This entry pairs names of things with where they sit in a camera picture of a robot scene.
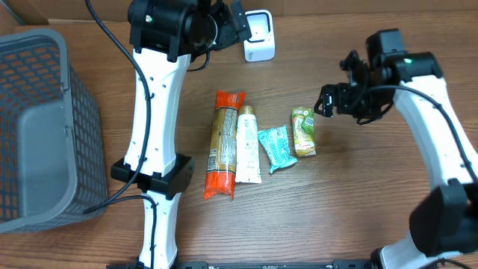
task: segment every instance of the white tube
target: white tube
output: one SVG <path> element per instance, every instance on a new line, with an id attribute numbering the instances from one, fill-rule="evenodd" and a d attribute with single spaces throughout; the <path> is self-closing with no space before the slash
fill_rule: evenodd
<path id="1" fill-rule="evenodd" d="M 254 108 L 240 108 L 238 117 L 236 182 L 262 183 L 259 169 L 259 141 Z"/>

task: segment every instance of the green juice pouch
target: green juice pouch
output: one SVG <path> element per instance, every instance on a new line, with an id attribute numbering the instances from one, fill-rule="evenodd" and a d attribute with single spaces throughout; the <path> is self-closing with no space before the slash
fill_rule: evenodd
<path id="1" fill-rule="evenodd" d="M 298 157 L 315 155 L 314 113 L 310 108 L 292 108 L 294 149 Z"/>

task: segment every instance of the small white box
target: small white box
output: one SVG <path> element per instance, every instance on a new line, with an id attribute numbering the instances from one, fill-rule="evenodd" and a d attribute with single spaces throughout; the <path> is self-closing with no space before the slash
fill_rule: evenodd
<path id="1" fill-rule="evenodd" d="M 268 10 L 251 10 L 246 13 L 252 37 L 244 41 L 246 61 L 267 61 L 276 54 L 272 14 Z"/>

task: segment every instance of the gray plastic basket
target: gray plastic basket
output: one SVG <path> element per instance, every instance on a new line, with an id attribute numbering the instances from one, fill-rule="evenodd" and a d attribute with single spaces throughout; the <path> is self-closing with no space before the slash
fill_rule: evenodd
<path id="1" fill-rule="evenodd" d="M 99 111 L 69 65 L 63 37 L 0 37 L 0 232 L 90 219 L 108 196 Z"/>

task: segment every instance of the mesh basket wall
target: mesh basket wall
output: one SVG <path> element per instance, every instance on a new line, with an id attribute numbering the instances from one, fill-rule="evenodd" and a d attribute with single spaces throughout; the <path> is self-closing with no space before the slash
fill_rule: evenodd
<path id="1" fill-rule="evenodd" d="M 52 30 L 0 37 L 0 232 L 51 229 L 104 211 L 81 213 L 108 196 L 99 110 L 69 62 L 62 57 L 67 58 L 64 40 Z M 64 156 L 70 176 L 51 180 L 68 181 L 66 194 L 72 196 L 63 197 L 52 205 L 52 210 L 28 214 L 28 208 L 22 204 L 26 199 L 22 190 L 23 185 L 31 182 L 19 181 L 21 159 L 17 149 L 19 132 L 23 130 L 19 128 L 19 119 L 28 110 L 54 103 L 65 113 L 65 122 L 60 128 L 64 128 L 65 143 L 71 144 L 72 150 Z"/>

